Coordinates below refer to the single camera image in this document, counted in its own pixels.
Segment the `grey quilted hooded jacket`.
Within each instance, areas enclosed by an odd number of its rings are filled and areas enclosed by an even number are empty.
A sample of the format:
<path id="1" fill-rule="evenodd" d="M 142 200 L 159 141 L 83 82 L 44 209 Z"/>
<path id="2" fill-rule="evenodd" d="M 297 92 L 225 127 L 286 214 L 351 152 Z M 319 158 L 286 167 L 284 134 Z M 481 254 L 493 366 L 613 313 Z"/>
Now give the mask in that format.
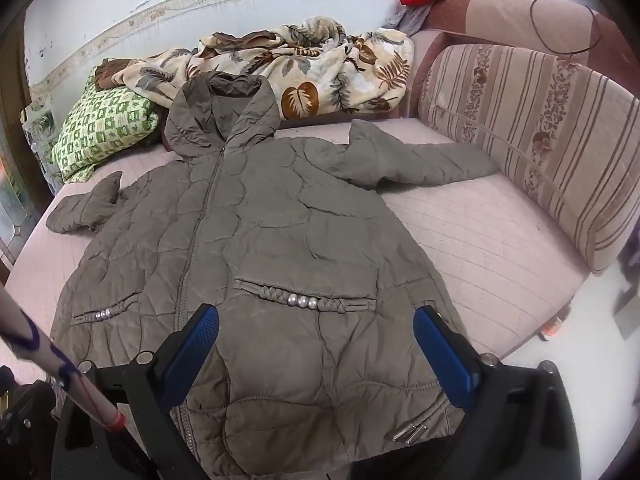
<path id="1" fill-rule="evenodd" d="M 348 140 L 278 136 L 265 78 L 208 73 L 168 113 L 173 162 L 63 198 L 49 230 L 93 237 L 52 325 L 74 361 L 129 362 L 202 304 L 220 333 L 176 411 L 214 479 L 297 478 L 390 452 L 461 420 L 413 336 L 432 306 L 463 324 L 434 264 L 378 194 L 494 174 L 470 144 L 407 144 L 356 120 Z"/>

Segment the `orange small floor object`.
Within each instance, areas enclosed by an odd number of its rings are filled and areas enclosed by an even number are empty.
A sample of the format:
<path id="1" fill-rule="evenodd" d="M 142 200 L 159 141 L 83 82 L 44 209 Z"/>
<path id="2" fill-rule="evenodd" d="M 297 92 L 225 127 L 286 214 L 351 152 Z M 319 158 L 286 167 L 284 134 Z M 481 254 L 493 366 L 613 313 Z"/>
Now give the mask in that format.
<path id="1" fill-rule="evenodd" d="M 566 304 L 551 320 L 544 324 L 539 332 L 540 339 L 548 341 L 555 337 L 570 315 L 570 310 L 572 310 L 570 304 Z"/>

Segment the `white pole with red tip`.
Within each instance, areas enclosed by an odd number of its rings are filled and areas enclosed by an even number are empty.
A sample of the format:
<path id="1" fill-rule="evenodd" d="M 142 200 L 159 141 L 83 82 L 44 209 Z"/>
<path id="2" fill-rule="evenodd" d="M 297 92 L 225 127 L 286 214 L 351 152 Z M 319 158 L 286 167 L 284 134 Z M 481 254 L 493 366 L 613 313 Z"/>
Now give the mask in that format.
<path id="1" fill-rule="evenodd" d="M 126 417 L 1 287 L 1 339 L 17 359 L 38 365 L 64 392 L 107 431 L 123 430 Z"/>

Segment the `stained glass wooden door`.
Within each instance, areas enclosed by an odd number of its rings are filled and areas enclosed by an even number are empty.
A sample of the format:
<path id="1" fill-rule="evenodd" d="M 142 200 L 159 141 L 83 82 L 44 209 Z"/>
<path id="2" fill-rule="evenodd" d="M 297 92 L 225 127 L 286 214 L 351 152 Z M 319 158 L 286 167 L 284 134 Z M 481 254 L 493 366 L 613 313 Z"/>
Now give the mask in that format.
<path id="1" fill-rule="evenodd" d="M 1 33 L 2 283 L 52 200 L 21 123 L 21 112 L 32 102 L 25 68 L 25 18 L 25 12 L 17 14 Z"/>

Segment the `striped floral back cushion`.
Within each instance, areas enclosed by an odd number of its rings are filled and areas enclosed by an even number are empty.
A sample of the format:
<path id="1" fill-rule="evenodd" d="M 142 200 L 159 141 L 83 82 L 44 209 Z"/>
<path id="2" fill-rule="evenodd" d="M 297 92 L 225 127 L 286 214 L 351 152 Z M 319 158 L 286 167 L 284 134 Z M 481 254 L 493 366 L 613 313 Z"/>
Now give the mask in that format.
<path id="1" fill-rule="evenodd" d="M 620 84 L 551 54 L 457 44 L 435 58 L 418 113 L 495 159 L 593 273 L 620 254 L 639 219 L 639 101 Z"/>

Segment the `green checked pillow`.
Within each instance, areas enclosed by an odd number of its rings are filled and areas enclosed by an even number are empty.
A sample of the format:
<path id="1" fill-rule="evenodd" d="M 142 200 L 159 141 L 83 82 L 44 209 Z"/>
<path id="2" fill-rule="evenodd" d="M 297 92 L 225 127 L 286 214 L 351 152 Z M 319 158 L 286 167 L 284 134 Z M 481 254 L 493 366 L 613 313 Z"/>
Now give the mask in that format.
<path id="1" fill-rule="evenodd" d="M 98 90 L 95 74 L 89 73 L 52 148 L 65 183 L 89 180 L 96 166 L 146 139 L 160 123 L 155 103 L 124 86 Z"/>

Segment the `floral pillow by window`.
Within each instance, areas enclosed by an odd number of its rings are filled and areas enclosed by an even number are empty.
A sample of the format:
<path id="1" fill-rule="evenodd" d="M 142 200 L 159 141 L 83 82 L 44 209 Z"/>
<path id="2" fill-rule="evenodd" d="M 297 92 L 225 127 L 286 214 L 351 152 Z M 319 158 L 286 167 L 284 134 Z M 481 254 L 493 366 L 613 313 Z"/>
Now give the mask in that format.
<path id="1" fill-rule="evenodd" d="M 20 121 L 25 139 L 38 162 L 40 171 L 53 195 L 64 185 L 52 150 L 58 140 L 58 128 L 52 110 L 50 96 L 40 96 L 21 111 Z"/>

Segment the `leaf print blanket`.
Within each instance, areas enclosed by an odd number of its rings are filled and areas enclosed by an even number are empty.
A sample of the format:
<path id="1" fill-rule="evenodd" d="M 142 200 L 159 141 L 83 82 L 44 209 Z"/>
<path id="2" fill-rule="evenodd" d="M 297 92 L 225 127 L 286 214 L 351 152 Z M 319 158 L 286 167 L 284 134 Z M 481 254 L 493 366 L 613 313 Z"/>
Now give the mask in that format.
<path id="1" fill-rule="evenodd" d="M 282 118 L 334 113 L 388 113 L 404 97 L 414 43 L 395 29 L 352 36 L 325 16 L 300 25 L 255 30 L 242 37 L 214 32 L 192 50 L 171 48 L 146 58 L 107 58 L 96 69 L 96 90 L 126 87 L 170 107 L 193 77 L 223 72 L 262 76 L 271 84 Z"/>

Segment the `pink brown headboard cushion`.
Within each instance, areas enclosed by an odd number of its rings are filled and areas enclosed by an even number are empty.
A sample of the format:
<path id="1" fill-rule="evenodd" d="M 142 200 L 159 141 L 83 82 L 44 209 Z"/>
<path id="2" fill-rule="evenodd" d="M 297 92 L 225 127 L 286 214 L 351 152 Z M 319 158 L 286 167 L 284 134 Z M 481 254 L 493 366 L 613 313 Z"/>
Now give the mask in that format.
<path id="1" fill-rule="evenodd" d="M 501 44 L 585 65 L 639 94 L 639 58 L 601 13 L 570 0 L 442 0 L 413 36 L 410 86 L 401 103 L 416 114 L 419 94 L 437 55 L 453 44 Z"/>

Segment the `grey cloth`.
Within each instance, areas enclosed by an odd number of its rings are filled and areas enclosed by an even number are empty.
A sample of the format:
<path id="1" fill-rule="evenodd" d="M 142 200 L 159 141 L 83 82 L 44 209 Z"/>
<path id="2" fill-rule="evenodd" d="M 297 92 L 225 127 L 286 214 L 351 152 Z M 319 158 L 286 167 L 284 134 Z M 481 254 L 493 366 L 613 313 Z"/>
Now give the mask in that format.
<path id="1" fill-rule="evenodd" d="M 413 36 L 420 32 L 433 6 L 432 2 L 422 4 L 422 6 L 403 6 L 401 3 L 397 3 L 385 19 L 383 27 L 399 30 L 407 36 Z"/>

